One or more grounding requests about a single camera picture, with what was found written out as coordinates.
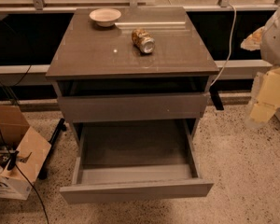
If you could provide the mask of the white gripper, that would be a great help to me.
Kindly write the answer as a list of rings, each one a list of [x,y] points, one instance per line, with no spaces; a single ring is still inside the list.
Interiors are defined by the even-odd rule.
[[[264,27],[258,28],[241,43],[241,48],[259,50],[261,58],[280,65],[280,7],[267,20]],[[257,73],[251,90],[251,99],[246,107],[245,126],[257,129],[264,126],[280,108],[280,66],[270,71]]]

